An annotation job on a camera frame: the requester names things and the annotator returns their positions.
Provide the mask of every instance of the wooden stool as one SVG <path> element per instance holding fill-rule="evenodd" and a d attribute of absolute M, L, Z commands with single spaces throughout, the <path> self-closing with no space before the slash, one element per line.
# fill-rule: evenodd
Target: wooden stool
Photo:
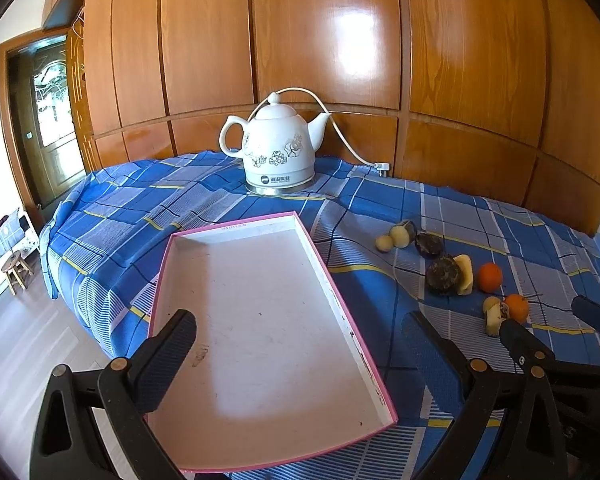
<path fill-rule="evenodd" d="M 25 261 L 22 259 L 22 254 L 20 251 L 13 251 L 13 254 L 7 258 L 7 261 L 2 265 L 2 272 L 7 277 L 7 283 L 9 284 L 9 289 L 11 293 L 15 296 L 16 291 L 13 288 L 13 283 L 11 283 L 11 276 L 16 278 L 16 281 L 20 284 L 23 290 L 27 290 L 27 286 L 24 284 L 23 279 L 18 274 L 18 266 L 33 276 L 33 270 L 29 267 Z"/>

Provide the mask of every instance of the wooden floor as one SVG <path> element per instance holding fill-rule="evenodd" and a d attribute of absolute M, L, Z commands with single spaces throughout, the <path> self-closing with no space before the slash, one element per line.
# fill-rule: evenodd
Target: wooden floor
<path fill-rule="evenodd" d="M 75 319 L 62 299 L 50 300 L 38 254 L 28 290 L 0 296 L 0 454 L 18 478 L 29 478 L 29 451 L 42 395 L 52 368 L 102 368 L 109 358 Z M 107 416 L 95 410 L 103 439 L 120 478 L 135 479 Z"/>

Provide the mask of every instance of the orange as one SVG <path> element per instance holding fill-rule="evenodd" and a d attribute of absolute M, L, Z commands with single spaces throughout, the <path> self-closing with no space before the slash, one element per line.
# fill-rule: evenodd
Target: orange
<path fill-rule="evenodd" d="M 502 284 L 502 271 L 496 264 L 489 262 L 478 270 L 478 287 L 481 291 L 491 294 Z"/>
<path fill-rule="evenodd" d="M 529 302 L 519 294 L 509 294 L 504 302 L 509 307 L 509 317 L 518 323 L 524 323 L 529 315 Z"/>

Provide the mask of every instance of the screw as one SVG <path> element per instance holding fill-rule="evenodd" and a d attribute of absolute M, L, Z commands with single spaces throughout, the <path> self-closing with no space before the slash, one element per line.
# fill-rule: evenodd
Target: screw
<path fill-rule="evenodd" d="M 109 366 L 112 370 L 115 370 L 117 372 L 119 372 L 120 370 L 124 370 L 126 368 L 126 359 L 123 357 L 113 359 L 113 361 L 109 363 Z"/>
<path fill-rule="evenodd" d="M 60 376 L 64 375 L 65 372 L 66 372 L 66 365 L 58 365 L 57 367 L 55 367 L 53 369 L 53 371 L 51 373 L 53 374 L 54 377 L 60 377 Z"/>
<path fill-rule="evenodd" d="M 542 379 L 544 377 L 544 370 L 542 370 L 542 368 L 539 366 L 532 366 L 531 375 L 533 375 L 533 377 L 536 379 Z"/>
<path fill-rule="evenodd" d="M 470 366 L 474 372 L 485 372 L 487 370 L 487 363 L 482 359 L 471 359 Z"/>

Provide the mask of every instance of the black clamp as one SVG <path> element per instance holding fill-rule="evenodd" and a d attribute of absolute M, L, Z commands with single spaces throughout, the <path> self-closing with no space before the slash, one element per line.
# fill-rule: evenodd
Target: black clamp
<path fill-rule="evenodd" d="M 54 368 L 42 401 L 31 480 L 119 480 L 92 408 L 103 408 L 139 480 L 184 480 L 143 419 L 155 411 L 196 339 L 196 318 L 178 310 L 130 359 L 103 370 Z"/>
<path fill-rule="evenodd" d="M 599 305 L 579 296 L 573 312 L 600 332 Z M 566 480 L 570 454 L 580 461 L 579 478 L 600 480 L 600 366 L 556 360 L 513 320 L 502 323 L 500 341 L 521 374 L 467 360 L 420 312 L 405 317 L 403 334 L 436 402 L 454 416 L 414 480 L 459 480 L 500 409 L 504 418 L 478 478 Z"/>

